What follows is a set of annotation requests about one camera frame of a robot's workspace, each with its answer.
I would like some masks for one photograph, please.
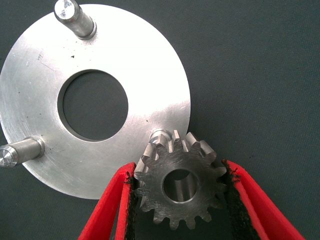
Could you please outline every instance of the gray fabric background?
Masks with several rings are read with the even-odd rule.
[[[189,80],[189,130],[246,168],[307,239],[320,238],[320,1],[78,2],[119,7],[155,26]],[[1,0],[0,66],[54,3]],[[0,169],[0,239],[75,239],[96,203],[49,188],[23,166]],[[194,231],[172,232],[139,212],[137,239],[230,239],[225,210],[212,214]]]

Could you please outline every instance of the spur gear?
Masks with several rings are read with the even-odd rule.
[[[147,145],[134,173],[139,180],[135,193],[142,197],[141,210],[154,209],[156,224],[169,218],[172,230],[178,228],[180,220],[194,229],[196,216],[210,222],[208,207],[222,208],[216,194],[227,190],[225,184],[217,182],[227,170],[214,163],[216,156],[205,141],[197,141],[190,132],[184,140],[176,130],[172,139],[157,136]]]

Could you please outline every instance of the red plastic jaw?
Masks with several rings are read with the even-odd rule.
[[[262,240],[305,239],[244,168],[229,160],[227,164],[233,175],[234,187]]]
[[[119,168],[114,174],[82,230],[79,240],[110,239],[118,208],[119,214],[114,239],[125,239],[132,190],[131,179],[135,168],[136,164],[131,162]]]
[[[248,211],[252,226],[262,240],[304,240],[255,180],[241,166],[227,161],[234,187]],[[136,164],[128,163],[115,173],[85,225],[79,240],[106,240],[119,208],[115,240],[124,240],[128,226],[131,179]]]

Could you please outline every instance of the metal disc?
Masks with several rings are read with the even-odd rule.
[[[119,167],[139,160],[155,130],[187,132],[190,92],[179,57],[152,25],[116,7],[81,7],[96,22],[92,39],[78,39],[50,13],[14,44],[0,75],[0,120],[9,143],[44,141],[44,155],[24,163],[36,178],[99,199]],[[76,134],[62,110],[68,84],[88,70],[115,77],[128,99],[124,125],[102,141]]]

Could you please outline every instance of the gear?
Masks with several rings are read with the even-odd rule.
[[[216,156],[205,141],[197,141],[190,132],[185,140],[177,130],[172,139],[157,136],[147,145],[134,173],[139,180],[135,193],[142,197],[142,211],[154,209],[156,224],[169,218],[172,230],[178,228],[180,220],[194,229],[196,216],[210,222],[208,207],[222,208],[216,194],[227,190],[225,184],[217,182],[227,170],[214,163]]]

